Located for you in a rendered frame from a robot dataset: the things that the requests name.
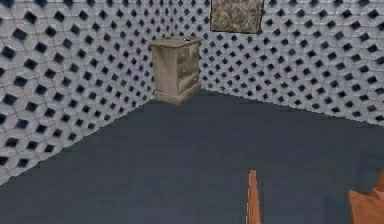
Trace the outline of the beige chest of drawers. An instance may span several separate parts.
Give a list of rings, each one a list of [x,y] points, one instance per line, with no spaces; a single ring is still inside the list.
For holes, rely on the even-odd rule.
[[[199,37],[174,36],[150,43],[156,100],[179,105],[200,89],[201,41]]]

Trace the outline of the framed mottled grey picture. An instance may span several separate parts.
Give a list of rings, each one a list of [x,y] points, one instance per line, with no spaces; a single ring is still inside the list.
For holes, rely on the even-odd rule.
[[[214,32],[258,34],[264,0],[212,0],[210,29]]]

